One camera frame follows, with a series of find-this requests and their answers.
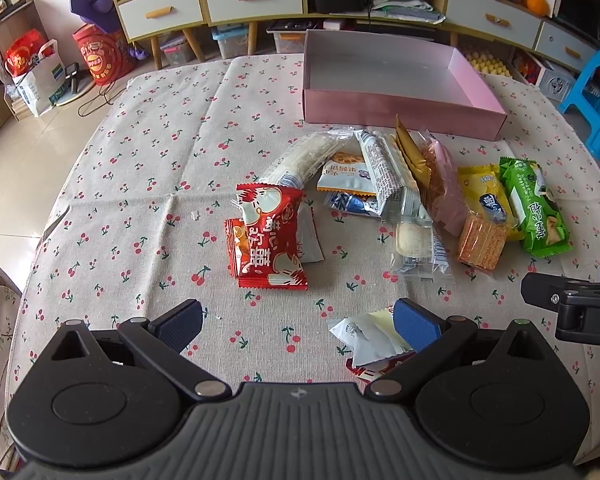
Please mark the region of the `lotus biscuit packet orange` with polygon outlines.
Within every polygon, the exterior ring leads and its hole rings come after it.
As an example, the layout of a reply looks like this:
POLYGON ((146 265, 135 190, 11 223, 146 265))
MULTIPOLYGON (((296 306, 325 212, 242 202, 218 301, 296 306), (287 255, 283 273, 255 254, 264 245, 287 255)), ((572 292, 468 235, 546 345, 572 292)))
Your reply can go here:
POLYGON ((333 154, 324 163, 316 188, 323 192, 341 192, 361 196, 376 194, 364 157, 345 152, 333 154))

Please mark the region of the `large red snack packet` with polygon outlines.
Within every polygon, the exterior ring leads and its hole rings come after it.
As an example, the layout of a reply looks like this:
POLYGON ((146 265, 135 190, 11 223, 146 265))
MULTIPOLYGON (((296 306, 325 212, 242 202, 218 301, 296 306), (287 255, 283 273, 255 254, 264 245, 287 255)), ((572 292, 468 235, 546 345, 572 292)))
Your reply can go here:
POLYGON ((249 261, 236 278, 241 288, 306 290, 298 249, 298 188, 239 183, 236 198, 248 242, 249 261))

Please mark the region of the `clear rice cracker packet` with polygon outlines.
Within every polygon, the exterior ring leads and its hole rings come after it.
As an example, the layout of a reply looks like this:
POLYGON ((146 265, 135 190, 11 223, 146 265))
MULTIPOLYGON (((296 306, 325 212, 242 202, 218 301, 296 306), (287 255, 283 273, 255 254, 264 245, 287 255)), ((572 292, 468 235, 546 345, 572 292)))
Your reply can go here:
POLYGON ((352 138, 351 130, 316 132, 292 144, 260 175, 259 182, 302 190, 329 157, 352 138))

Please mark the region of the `pink wafer packet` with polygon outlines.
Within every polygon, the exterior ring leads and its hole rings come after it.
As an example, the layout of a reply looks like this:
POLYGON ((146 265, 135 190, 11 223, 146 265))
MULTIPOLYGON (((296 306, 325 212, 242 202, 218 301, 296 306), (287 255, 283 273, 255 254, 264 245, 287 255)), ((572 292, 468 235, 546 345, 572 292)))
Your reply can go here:
POLYGON ((426 192, 428 212, 442 229, 459 237, 468 215, 468 207, 458 182, 457 166, 449 150, 432 134, 425 131, 420 136, 420 152, 430 169, 426 192))

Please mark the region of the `long silver biscuit packet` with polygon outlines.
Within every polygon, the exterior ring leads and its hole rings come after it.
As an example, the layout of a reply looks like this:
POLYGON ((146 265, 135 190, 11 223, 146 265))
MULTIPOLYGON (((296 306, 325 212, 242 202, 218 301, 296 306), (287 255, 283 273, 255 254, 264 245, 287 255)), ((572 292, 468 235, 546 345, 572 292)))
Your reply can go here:
POLYGON ((422 201, 394 133, 356 130, 381 217, 417 222, 422 201))

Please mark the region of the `clear square cracker pack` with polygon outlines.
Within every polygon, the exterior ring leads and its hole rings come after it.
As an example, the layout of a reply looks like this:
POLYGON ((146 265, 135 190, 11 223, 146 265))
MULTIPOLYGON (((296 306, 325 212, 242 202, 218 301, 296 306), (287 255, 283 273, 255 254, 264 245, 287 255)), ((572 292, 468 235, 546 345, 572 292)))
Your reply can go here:
POLYGON ((481 271, 492 272, 500 261, 508 227, 468 214, 457 245, 457 260, 481 271))

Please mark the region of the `yellow egg tray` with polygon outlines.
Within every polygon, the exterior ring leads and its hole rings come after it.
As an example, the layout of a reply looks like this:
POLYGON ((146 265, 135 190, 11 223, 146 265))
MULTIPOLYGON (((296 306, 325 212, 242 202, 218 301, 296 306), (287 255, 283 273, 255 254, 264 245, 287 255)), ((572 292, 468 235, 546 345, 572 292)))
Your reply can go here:
POLYGON ((500 44, 477 44, 476 42, 462 42, 458 45, 460 53, 475 69, 485 75, 498 75, 512 78, 509 69, 510 47, 500 44))

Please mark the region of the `gold wrapper bar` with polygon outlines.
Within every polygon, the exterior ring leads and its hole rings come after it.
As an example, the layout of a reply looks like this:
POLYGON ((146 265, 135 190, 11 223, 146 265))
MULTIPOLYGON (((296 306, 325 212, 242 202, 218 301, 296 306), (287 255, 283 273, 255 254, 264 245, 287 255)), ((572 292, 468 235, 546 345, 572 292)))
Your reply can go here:
POLYGON ((424 155, 412 139, 410 132, 402 124, 399 116, 396 116, 396 135, 398 136, 400 150, 405 158, 407 167, 410 168, 420 189, 427 192, 430 185, 430 168, 427 165, 424 155))

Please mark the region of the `green chips packet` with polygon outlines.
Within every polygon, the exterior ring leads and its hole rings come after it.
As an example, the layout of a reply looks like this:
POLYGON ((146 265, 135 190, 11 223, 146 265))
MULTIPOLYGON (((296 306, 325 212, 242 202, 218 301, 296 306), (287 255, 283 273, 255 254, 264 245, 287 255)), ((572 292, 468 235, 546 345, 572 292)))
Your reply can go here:
POLYGON ((522 234, 521 246, 534 258, 570 252, 570 233, 541 166, 530 159, 502 157, 500 180, 522 234))

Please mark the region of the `pink cardboard box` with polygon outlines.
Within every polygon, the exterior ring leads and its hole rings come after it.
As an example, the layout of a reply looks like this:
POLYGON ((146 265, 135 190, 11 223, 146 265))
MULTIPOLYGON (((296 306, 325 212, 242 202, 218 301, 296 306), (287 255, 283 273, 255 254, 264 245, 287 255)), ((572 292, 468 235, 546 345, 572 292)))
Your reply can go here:
POLYGON ((494 141, 506 111, 459 50, 407 36, 313 29, 303 58, 312 124, 394 127, 494 141))

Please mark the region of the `small red snack packet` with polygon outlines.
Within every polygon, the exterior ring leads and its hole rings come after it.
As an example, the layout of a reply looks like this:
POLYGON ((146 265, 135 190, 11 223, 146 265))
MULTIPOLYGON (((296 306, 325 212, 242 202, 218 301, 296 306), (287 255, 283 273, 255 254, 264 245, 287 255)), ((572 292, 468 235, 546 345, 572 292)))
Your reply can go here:
POLYGON ((233 278, 242 275, 249 261, 249 242, 242 219, 231 218, 224 222, 228 268, 233 278))

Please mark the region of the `yellow biscuit packet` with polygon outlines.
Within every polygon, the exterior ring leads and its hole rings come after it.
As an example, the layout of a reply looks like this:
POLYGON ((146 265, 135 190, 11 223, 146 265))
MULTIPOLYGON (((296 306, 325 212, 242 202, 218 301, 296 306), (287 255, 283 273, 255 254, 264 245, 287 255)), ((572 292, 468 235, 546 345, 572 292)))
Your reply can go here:
POLYGON ((495 164, 458 167, 457 175, 468 208, 486 220, 507 226, 508 242, 520 242, 522 233, 500 181, 500 167, 495 164))

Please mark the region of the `clear mochi packet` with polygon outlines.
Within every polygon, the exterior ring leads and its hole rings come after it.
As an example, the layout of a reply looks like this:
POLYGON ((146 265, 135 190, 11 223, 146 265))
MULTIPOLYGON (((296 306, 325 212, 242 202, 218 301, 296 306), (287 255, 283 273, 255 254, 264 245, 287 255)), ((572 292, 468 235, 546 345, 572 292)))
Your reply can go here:
POLYGON ((404 278, 437 281, 451 276, 442 241, 422 204, 404 200, 394 226, 391 271, 404 278))

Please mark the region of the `red gift bag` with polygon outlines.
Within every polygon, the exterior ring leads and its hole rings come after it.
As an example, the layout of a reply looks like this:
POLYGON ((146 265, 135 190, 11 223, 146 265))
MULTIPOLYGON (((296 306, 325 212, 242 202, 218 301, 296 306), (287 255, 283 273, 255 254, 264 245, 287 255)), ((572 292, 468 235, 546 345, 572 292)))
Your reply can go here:
POLYGON ((136 59, 121 29, 104 32, 94 24, 85 24, 72 35, 96 86, 106 86, 131 73, 136 59))

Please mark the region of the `white small snack packet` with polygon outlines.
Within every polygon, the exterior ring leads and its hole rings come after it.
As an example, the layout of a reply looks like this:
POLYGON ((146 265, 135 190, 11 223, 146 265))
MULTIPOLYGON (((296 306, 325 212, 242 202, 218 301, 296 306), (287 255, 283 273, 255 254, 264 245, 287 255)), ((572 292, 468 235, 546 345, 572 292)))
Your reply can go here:
POLYGON ((327 323, 330 333, 352 351, 354 367, 374 365, 413 351, 393 324, 393 310, 385 308, 327 323))

